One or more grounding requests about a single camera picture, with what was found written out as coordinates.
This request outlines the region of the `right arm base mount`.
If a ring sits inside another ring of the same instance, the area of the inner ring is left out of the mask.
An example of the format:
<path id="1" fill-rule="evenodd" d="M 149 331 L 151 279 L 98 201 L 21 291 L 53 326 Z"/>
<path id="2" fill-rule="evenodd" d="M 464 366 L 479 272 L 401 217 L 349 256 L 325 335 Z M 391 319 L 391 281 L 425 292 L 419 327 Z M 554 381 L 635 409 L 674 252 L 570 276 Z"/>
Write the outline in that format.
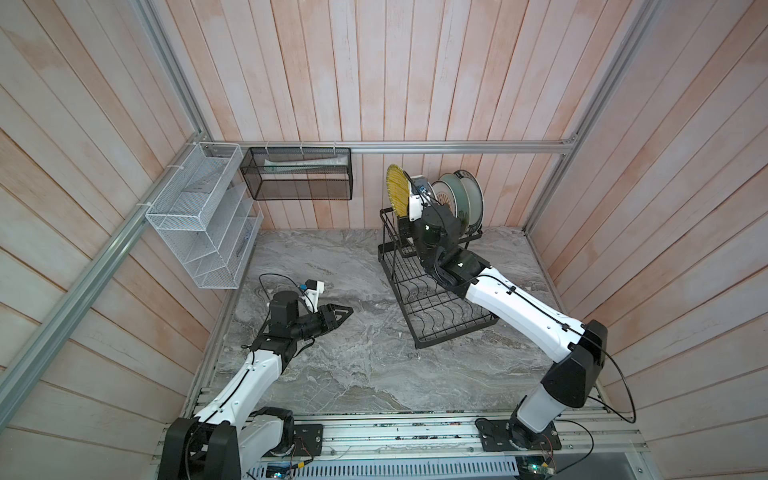
<path id="1" fill-rule="evenodd" d="M 485 452 L 557 451 L 562 443 L 555 424 L 550 422 L 542 432 L 532 433 L 512 420 L 475 420 L 482 449 Z"/>

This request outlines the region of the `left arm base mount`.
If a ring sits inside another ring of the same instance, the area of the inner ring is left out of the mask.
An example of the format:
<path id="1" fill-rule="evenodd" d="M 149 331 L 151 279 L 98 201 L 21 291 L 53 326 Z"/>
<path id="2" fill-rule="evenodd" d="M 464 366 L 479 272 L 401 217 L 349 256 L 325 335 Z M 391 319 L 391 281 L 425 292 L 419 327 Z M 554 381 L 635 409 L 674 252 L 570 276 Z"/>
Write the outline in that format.
<path id="1" fill-rule="evenodd" d="M 285 437 L 278 446 L 266 453 L 267 457 L 299 455 L 305 457 L 320 456 L 322 452 L 324 427 L 322 424 L 299 424 Z"/>

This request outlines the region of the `orange sunburst plate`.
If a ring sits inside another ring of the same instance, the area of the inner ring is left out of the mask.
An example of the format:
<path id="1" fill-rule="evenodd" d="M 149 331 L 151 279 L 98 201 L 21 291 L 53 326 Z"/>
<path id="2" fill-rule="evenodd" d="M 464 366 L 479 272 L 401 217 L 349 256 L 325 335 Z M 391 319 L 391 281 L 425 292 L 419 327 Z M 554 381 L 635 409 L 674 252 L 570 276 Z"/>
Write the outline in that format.
<path id="1" fill-rule="evenodd" d="M 457 216 L 456 196 L 453 189 L 442 180 L 435 181 L 431 184 L 432 191 L 435 199 L 442 205 L 445 205 L 450 210 L 451 214 Z"/>

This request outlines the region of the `yellow round plate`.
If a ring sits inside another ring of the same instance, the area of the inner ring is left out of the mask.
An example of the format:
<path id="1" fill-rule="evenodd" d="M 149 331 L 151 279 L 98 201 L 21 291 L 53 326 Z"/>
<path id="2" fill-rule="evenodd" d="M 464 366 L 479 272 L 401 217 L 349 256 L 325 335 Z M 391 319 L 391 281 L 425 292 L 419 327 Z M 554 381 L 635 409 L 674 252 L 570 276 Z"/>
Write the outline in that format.
<path id="1" fill-rule="evenodd" d="M 387 168 L 386 189 L 395 215 L 408 218 L 411 185 L 406 172 L 400 166 L 391 164 Z"/>

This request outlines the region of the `green rim white plate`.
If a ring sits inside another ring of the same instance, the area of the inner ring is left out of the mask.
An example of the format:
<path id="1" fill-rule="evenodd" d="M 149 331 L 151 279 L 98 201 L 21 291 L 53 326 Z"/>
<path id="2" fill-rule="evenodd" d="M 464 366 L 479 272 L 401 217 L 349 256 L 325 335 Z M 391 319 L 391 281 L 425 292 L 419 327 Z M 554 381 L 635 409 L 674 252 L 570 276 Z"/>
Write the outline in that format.
<path id="1" fill-rule="evenodd" d="M 457 170 L 454 172 L 467 194 L 469 217 L 466 234 L 474 235 L 482 227 L 484 217 L 484 197 L 482 189 L 477 179 L 467 170 Z"/>

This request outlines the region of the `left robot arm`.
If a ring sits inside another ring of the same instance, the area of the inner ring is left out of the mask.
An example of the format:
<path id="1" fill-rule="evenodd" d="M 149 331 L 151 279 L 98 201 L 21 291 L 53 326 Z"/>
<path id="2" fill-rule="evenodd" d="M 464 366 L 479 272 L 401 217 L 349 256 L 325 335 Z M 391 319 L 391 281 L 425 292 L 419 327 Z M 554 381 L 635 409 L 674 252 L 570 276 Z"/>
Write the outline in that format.
<path id="1" fill-rule="evenodd" d="M 278 407 L 258 408 L 261 397 L 298 355 L 298 343 L 339 328 L 354 309 L 316 303 L 317 294 L 274 294 L 249 353 L 229 383 L 202 410 L 169 427 L 159 479 L 241 479 L 266 454 L 294 449 L 294 416 Z"/>

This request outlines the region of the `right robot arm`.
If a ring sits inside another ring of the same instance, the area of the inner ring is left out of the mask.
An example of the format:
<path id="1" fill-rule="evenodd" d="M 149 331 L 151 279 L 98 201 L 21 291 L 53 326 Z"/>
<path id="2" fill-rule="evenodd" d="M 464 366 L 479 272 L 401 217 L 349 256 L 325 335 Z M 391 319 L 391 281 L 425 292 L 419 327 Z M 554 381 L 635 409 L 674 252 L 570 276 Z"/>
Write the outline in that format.
<path id="1" fill-rule="evenodd" d="M 445 205 L 424 207 L 409 221 L 409 232 L 422 267 L 438 285 L 511 325 L 552 360 L 506 427 L 514 448 L 531 449 L 556 417 L 586 404 L 605 364 L 607 328 L 597 320 L 583 323 L 549 307 L 462 247 L 461 221 Z"/>

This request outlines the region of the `black two-tier dish rack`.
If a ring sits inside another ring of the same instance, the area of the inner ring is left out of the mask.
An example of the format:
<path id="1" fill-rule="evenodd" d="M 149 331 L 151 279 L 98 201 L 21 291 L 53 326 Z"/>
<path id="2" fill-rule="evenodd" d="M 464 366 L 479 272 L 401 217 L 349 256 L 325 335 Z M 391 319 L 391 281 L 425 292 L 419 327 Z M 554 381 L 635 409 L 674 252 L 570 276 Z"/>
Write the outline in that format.
<path id="1" fill-rule="evenodd" d="M 495 325 L 491 312 L 444 289 L 423 269 L 412 238 L 391 207 L 379 211 L 382 242 L 378 260 L 417 349 Z"/>

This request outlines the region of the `white plate green clover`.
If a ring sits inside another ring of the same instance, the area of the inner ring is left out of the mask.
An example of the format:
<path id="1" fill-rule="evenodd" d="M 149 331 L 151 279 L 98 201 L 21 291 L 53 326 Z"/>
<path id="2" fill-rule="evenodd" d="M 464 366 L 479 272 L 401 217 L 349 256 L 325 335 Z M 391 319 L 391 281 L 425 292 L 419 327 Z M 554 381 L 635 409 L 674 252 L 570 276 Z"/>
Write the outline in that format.
<path id="1" fill-rule="evenodd" d="M 421 175 L 415 176 L 412 178 L 414 183 L 414 189 L 419 195 L 423 195 L 424 197 L 431 198 L 434 194 L 432 185 L 430 182 Z"/>

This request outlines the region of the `mint green flower plate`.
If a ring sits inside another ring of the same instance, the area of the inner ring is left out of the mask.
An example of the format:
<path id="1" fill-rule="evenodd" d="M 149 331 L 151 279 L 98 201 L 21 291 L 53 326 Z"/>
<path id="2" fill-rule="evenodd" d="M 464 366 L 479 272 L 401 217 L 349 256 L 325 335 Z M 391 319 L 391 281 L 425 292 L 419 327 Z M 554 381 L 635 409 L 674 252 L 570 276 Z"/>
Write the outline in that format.
<path id="1" fill-rule="evenodd" d="M 469 232 L 470 224 L 470 205 L 467 190 L 462 183 L 462 180 L 455 173 L 444 174 L 440 177 L 440 180 L 452 191 L 454 196 L 455 216 L 462 223 L 463 233 L 467 234 Z"/>

